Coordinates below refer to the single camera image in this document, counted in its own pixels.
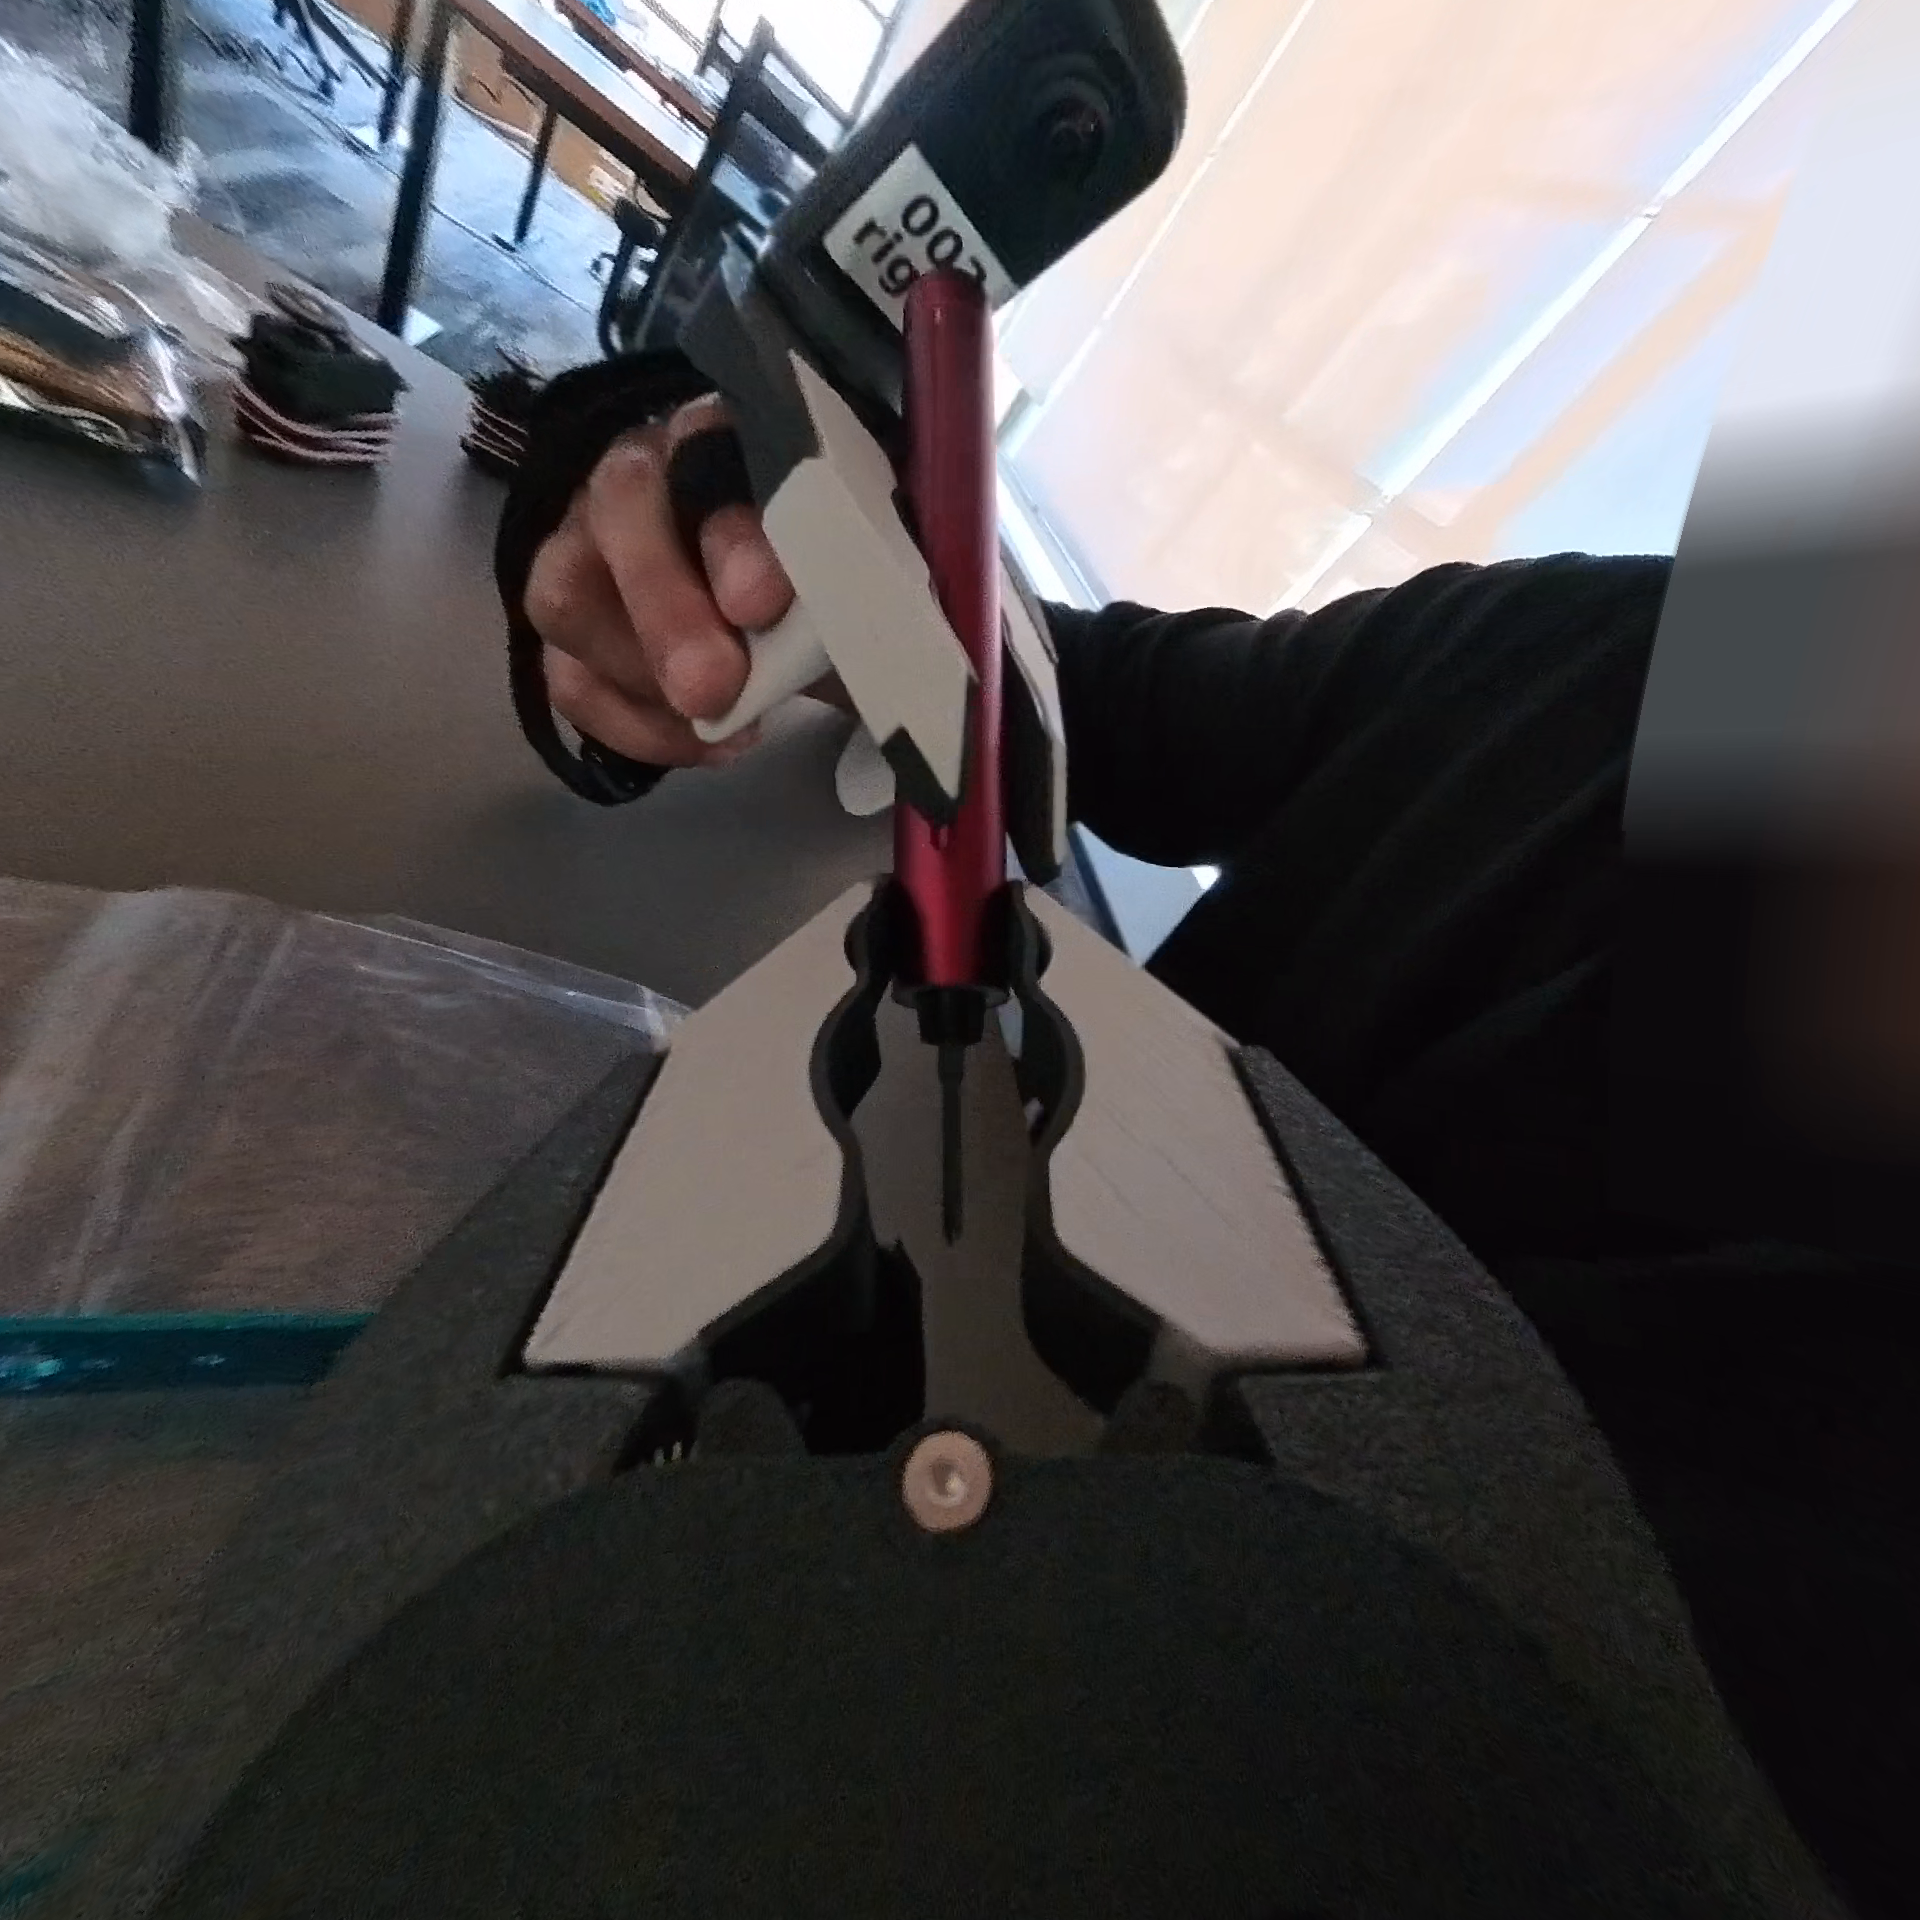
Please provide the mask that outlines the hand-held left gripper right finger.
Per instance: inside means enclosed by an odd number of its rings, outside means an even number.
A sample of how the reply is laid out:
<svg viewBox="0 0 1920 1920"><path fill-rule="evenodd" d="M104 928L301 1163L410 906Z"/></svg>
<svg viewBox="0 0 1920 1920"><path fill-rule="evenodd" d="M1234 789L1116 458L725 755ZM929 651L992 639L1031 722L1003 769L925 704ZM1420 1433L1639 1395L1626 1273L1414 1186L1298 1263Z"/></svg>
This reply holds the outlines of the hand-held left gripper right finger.
<svg viewBox="0 0 1920 1920"><path fill-rule="evenodd" d="M1370 1347L1237 1044L1046 893L1007 893L1021 1317L1080 1401L1344 1375Z"/></svg>

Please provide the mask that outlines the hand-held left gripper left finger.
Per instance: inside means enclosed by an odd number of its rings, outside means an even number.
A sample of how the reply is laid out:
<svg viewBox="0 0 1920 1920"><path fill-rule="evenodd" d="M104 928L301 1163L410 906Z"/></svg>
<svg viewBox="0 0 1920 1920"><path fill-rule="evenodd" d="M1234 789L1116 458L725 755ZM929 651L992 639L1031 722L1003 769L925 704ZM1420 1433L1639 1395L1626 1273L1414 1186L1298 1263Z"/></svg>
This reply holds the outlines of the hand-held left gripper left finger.
<svg viewBox="0 0 1920 1920"><path fill-rule="evenodd" d="M882 1317L855 1118L895 900L863 881L675 1032L522 1348L528 1375L828 1404Z"/></svg>

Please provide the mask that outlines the person's black top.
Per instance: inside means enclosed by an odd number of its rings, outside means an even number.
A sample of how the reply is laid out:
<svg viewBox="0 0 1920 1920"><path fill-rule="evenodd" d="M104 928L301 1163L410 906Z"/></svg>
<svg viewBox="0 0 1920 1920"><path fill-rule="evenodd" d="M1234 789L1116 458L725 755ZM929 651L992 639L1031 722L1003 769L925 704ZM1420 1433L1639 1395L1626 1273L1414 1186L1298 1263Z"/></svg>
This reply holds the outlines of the person's black top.
<svg viewBox="0 0 1920 1920"><path fill-rule="evenodd" d="M1607 1200L1619 833L1164 827L1134 856L1217 872L1155 973L1524 1311L1792 1824L1860 1916L1917 1916L1917 1282Z"/></svg>

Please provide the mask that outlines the grey desk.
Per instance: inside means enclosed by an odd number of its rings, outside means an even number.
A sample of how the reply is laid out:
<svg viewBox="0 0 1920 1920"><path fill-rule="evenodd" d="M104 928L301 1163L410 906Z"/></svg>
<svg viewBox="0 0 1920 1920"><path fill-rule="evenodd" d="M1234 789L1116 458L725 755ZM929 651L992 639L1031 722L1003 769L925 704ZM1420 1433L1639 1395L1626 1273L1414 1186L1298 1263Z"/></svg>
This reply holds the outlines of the grey desk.
<svg viewBox="0 0 1920 1920"><path fill-rule="evenodd" d="M705 1002L890 851L835 797L847 730L660 800L568 799L517 735L452 373L384 472L231 439L203 488L5 432L5 881L393 917ZM5 1904L115 1826L170 1639L298 1389L5 1401Z"/></svg>

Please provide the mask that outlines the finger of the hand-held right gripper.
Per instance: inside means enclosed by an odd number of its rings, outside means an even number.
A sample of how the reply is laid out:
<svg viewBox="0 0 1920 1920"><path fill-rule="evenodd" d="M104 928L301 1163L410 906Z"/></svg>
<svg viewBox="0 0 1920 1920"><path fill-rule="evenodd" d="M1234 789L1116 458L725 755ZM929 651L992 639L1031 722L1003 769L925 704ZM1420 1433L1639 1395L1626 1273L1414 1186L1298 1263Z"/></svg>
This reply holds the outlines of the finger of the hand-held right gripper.
<svg viewBox="0 0 1920 1920"><path fill-rule="evenodd" d="M1056 651L1024 590L1000 592L1000 639L1004 827L1022 877L1048 886L1068 852L1068 747Z"/></svg>
<svg viewBox="0 0 1920 1920"><path fill-rule="evenodd" d="M901 800L948 824L971 769L974 666L901 518L887 452L807 358L788 366L813 451L770 493L764 531Z"/></svg>

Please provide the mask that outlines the large clear plastic bag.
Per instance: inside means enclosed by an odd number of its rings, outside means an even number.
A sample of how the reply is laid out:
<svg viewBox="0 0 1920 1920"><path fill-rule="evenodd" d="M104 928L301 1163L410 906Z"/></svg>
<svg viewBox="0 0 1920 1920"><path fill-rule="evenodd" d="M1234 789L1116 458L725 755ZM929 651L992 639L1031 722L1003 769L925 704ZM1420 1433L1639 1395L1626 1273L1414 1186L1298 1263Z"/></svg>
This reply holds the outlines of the large clear plastic bag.
<svg viewBox="0 0 1920 1920"><path fill-rule="evenodd" d="M445 927L9 877L5 1320L375 1308L684 1018Z"/></svg>

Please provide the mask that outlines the red electric screwdriver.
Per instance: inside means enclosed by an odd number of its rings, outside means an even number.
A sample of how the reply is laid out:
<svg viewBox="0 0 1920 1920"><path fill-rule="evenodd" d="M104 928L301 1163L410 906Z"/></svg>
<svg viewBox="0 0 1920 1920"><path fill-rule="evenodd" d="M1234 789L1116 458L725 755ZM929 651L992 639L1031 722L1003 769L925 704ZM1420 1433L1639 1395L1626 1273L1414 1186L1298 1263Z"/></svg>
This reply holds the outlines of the red electric screwdriver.
<svg viewBox="0 0 1920 1920"><path fill-rule="evenodd" d="M996 897L1004 888L1003 636L996 531L992 311L958 268L923 277L905 308L905 493L930 589L972 668L968 769L954 820L897 814L895 877L910 917L901 997L937 1052L941 1226L963 1237L963 1093L971 1051L1000 990Z"/></svg>

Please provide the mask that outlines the brown striped pad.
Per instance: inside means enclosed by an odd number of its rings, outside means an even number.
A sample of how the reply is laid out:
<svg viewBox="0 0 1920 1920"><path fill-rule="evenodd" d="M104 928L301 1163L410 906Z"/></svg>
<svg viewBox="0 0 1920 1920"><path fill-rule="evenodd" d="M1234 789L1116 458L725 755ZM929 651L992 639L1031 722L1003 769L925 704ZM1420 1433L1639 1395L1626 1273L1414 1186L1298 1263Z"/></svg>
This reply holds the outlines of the brown striped pad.
<svg viewBox="0 0 1920 1920"><path fill-rule="evenodd" d="M466 377L459 446L473 468L501 480L517 475L547 388L549 374L515 348L494 348L493 361Z"/></svg>
<svg viewBox="0 0 1920 1920"><path fill-rule="evenodd" d="M239 436L298 468L384 468L410 385L369 348L340 308L305 286L270 281L264 307L233 341Z"/></svg>

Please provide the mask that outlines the beige roller blind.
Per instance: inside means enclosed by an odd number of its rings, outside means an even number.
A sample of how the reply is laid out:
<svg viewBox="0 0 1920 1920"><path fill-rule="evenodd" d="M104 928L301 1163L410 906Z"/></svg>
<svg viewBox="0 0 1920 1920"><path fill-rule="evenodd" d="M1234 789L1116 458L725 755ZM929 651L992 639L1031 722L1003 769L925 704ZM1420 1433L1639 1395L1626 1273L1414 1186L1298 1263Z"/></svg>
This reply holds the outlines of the beige roller blind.
<svg viewBox="0 0 1920 1920"><path fill-rule="evenodd" d="M1835 72L1896 13L1164 4L1166 178L1000 327L1044 592L1270 614L1670 555Z"/></svg>

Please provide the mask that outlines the bubble wrap sheet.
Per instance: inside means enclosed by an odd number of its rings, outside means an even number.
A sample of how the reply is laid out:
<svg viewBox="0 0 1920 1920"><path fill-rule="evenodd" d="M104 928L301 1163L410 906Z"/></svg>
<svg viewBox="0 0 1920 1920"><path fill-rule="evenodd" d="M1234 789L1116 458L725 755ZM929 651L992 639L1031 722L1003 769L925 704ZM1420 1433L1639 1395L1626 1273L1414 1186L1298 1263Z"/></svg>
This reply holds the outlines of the bubble wrap sheet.
<svg viewBox="0 0 1920 1920"><path fill-rule="evenodd" d="M179 252L193 172L141 142L59 65L2 40L2 226L89 270Z"/></svg>

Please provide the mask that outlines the black office chair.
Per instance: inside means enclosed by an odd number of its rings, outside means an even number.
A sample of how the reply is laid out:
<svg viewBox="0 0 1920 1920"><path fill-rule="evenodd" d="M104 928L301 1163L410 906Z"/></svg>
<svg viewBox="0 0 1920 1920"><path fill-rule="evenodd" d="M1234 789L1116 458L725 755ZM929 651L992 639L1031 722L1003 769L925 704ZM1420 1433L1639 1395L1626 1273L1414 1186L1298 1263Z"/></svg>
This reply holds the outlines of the black office chair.
<svg viewBox="0 0 1920 1920"><path fill-rule="evenodd" d="M663 215L623 203L597 339L607 357L664 348L733 251L757 255L848 133L851 116L760 20L733 53L692 172Z"/></svg>

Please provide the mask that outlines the blue metal servo bracket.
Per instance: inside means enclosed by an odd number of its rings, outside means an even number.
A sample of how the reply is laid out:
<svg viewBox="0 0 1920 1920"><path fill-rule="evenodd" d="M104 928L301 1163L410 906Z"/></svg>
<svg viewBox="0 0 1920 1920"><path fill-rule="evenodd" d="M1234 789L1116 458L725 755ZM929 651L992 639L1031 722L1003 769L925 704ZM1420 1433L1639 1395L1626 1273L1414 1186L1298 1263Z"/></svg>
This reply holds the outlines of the blue metal servo bracket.
<svg viewBox="0 0 1920 1920"><path fill-rule="evenodd" d="M372 1311L7 1315L5 1401L313 1387Z"/></svg>

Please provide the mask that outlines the person's right forearm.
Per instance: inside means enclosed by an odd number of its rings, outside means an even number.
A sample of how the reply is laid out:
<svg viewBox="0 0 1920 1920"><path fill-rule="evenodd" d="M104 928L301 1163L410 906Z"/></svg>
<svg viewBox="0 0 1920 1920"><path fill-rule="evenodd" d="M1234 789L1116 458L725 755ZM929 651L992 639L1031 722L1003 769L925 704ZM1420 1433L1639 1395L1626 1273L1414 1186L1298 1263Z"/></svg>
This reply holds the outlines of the person's right forearm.
<svg viewBox="0 0 1920 1920"><path fill-rule="evenodd" d="M1447 867L1613 845L1673 571L1451 562L1267 618L1044 604L1068 818L1164 868L1228 870L1285 820L1314 864L1427 833Z"/></svg>

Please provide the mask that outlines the person's right hand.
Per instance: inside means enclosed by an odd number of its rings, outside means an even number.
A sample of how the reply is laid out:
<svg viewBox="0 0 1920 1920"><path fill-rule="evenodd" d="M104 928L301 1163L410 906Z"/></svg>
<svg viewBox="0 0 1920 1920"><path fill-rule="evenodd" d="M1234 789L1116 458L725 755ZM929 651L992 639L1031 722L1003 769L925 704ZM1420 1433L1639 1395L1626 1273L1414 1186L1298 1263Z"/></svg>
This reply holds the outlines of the person's right hand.
<svg viewBox="0 0 1920 1920"><path fill-rule="evenodd" d="M727 402L702 397L623 434L540 545L524 598L559 716L664 770L725 766L758 747L758 726L713 743L698 722L733 711L749 636L797 602L755 505L721 507L692 543L680 536L672 460L731 428Z"/></svg>

